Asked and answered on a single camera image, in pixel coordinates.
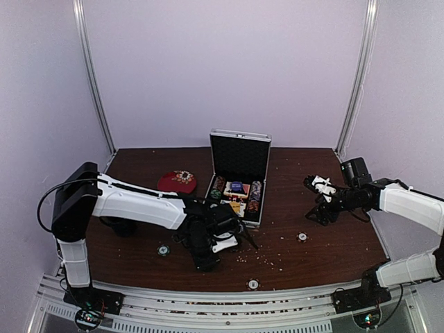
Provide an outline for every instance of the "open case lid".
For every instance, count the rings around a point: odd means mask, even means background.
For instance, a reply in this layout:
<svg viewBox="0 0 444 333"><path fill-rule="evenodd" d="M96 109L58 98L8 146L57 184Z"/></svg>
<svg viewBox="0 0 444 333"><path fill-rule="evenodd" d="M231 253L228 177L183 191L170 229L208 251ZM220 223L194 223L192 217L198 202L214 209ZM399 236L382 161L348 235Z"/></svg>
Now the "open case lid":
<svg viewBox="0 0 444 333"><path fill-rule="evenodd" d="M265 180L271 135L212 129L214 173Z"/></svg>

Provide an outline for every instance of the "poker chip case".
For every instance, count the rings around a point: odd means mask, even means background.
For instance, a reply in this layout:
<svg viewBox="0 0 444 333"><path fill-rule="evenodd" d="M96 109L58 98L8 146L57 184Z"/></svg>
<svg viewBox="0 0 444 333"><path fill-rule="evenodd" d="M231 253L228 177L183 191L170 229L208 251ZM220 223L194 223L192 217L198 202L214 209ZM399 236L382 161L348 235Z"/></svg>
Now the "poker chip case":
<svg viewBox="0 0 444 333"><path fill-rule="evenodd" d="M271 136L212 129L210 141L213 176L205 197L231 204L246 226L258 228L264 206ZM239 183L241 191L232 191Z"/></svg>

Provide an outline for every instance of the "small round disc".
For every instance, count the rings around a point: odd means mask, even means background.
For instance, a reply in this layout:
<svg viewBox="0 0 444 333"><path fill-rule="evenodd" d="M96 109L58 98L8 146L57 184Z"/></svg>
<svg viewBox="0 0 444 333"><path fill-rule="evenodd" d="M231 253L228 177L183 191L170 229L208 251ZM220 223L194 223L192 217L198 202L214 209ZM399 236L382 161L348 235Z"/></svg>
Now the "small round disc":
<svg viewBox="0 0 444 333"><path fill-rule="evenodd" d="M169 246L167 245L161 245L157 248L158 255L161 255L163 257L169 255Z"/></svg>
<svg viewBox="0 0 444 333"><path fill-rule="evenodd" d="M305 243L308 240L308 236L305 232L298 233L298 241L301 243Z"/></svg>
<svg viewBox="0 0 444 333"><path fill-rule="evenodd" d="M255 280L255 279L251 279L251 280L247 281L247 289L251 290L251 291L258 290L260 285L261 284L259 283L259 281Z"/></svg>

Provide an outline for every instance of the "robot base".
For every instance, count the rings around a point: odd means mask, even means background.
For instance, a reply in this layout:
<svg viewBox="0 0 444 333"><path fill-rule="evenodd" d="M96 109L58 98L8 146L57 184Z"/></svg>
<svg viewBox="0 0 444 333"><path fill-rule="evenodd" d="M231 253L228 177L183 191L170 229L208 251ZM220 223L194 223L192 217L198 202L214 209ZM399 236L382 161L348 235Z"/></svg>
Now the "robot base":
<svg viewBox="0 0 444 333"><path fill-rule="evenodd" d="M374 307L376 304L388 302L391 295L388 289L377 288L370 293L362 287L335 291L332 294L333 305L337 314L349 311L357 311L366 307Z"/></svg>
<svg viewBox="0 0 444 333"><path fill-rule="evenodd" d="M120 314L123 294L97 288L88 288L86 291L82 289L80 291L71 289L71 292L65 293L63 301L75 306L87 305L87 303L89 303L91 310L97 311L98 313L102 311L102 306L105 305L103 310L105 313Z"/></svg>

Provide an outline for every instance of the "black foam lining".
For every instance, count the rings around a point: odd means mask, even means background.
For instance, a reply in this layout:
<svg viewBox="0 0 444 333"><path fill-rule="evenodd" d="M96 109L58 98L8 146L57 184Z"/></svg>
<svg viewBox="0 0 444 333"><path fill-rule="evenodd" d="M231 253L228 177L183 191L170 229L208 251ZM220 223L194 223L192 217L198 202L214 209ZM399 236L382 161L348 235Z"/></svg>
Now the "black foam lining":
<svg viewBox="0 0 444 333"><path fill-rule="evenodd" d="M211 145L216 175L248 182L265 179L270 142L211 135Z"/></svg>

